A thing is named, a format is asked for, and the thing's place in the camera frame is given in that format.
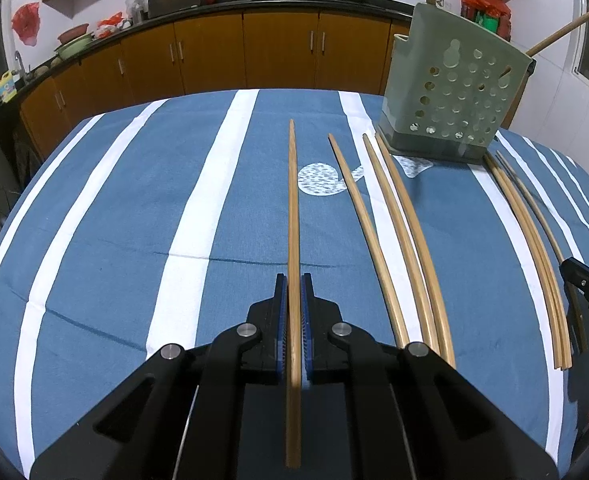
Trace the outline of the blue white striped tablecloth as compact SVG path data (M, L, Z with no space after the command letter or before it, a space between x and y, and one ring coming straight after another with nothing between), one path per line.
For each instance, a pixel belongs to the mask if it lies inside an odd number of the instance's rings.
M298 152L301 266L317 295L392 344L343 156L375 223L403 318L421 338L368 150L378 96L239 90L80 122L0 231L0 448L27 472L49 445L168 342L240 323L288 254L288 152ZM456 367L557 463L587 422L589 350L553 365L525 234L477 165L398 158L447 307Z

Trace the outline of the green perforated utensil holder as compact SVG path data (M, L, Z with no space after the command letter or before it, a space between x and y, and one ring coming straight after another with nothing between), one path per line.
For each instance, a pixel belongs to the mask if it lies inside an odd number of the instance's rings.
M477 164L533 66L494 32L418 3L395 36L378 130L392 152Z

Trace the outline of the wooden lower cabinets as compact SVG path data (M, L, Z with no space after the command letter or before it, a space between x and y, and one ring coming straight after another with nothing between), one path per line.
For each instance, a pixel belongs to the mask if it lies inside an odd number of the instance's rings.
M133 32L67 62L20 100L39 158L85 118L172 96L303 88L383 93L409 20L324 10L238 11Z

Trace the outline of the red bag of bottles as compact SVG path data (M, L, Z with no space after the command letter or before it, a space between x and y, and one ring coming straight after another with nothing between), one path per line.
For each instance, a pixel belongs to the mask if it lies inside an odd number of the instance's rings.
M461 0L461 15L511 41L511 9L503 0Z

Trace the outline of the orange plastic bag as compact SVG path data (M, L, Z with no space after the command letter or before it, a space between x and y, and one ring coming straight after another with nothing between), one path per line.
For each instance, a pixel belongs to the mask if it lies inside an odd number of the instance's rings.
M127 14L116 12L110 18L105 18L97 23L93 36L97 40L104 39L117 32L121 32L123 29L129 28L131 25L131 18Z

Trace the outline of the green basin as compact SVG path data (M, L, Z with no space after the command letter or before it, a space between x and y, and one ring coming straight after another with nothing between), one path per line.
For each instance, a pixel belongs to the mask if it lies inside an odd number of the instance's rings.
M73 58L78 55L93 42L93 35L88 32L83 36L78 36L65 44L62 44L55 50L55 54L60 58L61 61L67 61L69 58Z

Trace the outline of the clear bag jar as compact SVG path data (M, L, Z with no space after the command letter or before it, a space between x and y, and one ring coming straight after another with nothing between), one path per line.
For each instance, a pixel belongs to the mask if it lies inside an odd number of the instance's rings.
M125 6L132 25L142 24L148 18L148 0L125 0Z

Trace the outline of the red basin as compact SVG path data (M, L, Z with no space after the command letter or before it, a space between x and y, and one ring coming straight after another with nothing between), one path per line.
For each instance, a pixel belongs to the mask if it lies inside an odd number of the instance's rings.
M86 32L88 31L88 23L84 23L81 25L76 25L70 29L65 30L64 32L62 32L59 36L58 36L58 40L60 42L60 44L67 44L68 42L78 38L78 37L82 37L86 34Z

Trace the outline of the sink faucet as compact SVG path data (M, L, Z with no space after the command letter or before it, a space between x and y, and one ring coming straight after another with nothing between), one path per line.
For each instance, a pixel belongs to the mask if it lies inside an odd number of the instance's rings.
M24 64L21 53L18 50L14 51L14 67L16 68L17 74L24 82L30 80L30 68Z

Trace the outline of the yellow detergent bottle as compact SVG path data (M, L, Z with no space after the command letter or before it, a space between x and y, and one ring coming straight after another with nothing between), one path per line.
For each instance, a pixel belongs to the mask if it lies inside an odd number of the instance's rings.
M14 81L14 73L7 70L0 75L0 99L4 103L8 103L17 94L16 82Z

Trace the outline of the red plastic bag on wall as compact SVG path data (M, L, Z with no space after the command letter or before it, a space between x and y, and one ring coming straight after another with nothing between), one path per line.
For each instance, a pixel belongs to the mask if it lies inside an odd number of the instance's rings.
M40 31L40 4L29 2L20 6L11 18L11 28L22 44L35 47Z

